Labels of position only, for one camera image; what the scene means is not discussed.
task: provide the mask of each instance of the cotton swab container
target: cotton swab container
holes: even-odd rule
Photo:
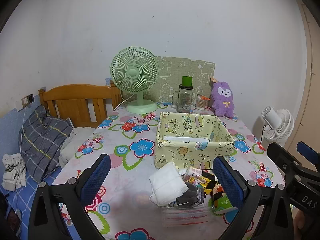
[[[198,94],[197,101],[196,101],[196,109],[204,110],[205,107],[208,106],[209,101],[210,101],[210,98],[207,98],[203,95]]]

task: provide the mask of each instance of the metal bolt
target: metal bolt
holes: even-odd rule
[[[40,183],[39,183],[39,187],[44,187],[46,185],[46,182],[45,181],[41,181]]]
[[[248,185],[250,185],[251,187],[255,186],[256,185],[256,182],[252,179],[249,179],[248,180]]]
[[[69,184],[75,184],[76,181],[77,181],[76,178],[70,178],[70,179],[68,179],[68,183],[69,183]]]
[[[284,186],[282,184],[278,184],[278,189],[279,190],[284,190]]]

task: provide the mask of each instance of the human hand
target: human hand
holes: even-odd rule
[[[301,239],[300,230],[303,228],[304,223],[305,223],[304,213],[301,210],[299,210],[295,218],[293,219],[294,240]]]

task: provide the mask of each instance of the table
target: table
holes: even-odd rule
[[[71,177],[79,177],[100,154],[105,153],[111,158],[111,170],[95,200],[85,209],[106,239],[217,239],[236,212],[212,215],[209,222],[202,224],[164,228],[162,209],[149,201],[152,190],[148,178],[156,171],[153,154],[159,115],[162,111],[175,112],[171,104],[157,105],[158,109],[151,114],[131,114],[124,107],[111,113],[81,145],[53,185],[65,183]],[[209,107],[199,111],[193,106],[191,112],[213,115]],[[284,184],[276,165],[245,124],[236,115],[220,119],[235,139],[235,149],[227,157],[232,168],[240,171],[246,180],[253,179],[262,187]],[[209,165],[201,163],[201,168],[210,168]],[[210,204],[211,198],[207,195],[203,205]],[[77,239],[65,205],[61,205],[61,210],[70,226],[69,231]],[[259,208],[244,239],[250,238],[254,232],[261,211]]]

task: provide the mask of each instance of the fan stand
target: fan stand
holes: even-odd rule
[[[137,100],[130,102],[127,105],[127,111],[133,114],[147,114],[158,109],[155,102],[143,99],[143,92],[137,93]]]

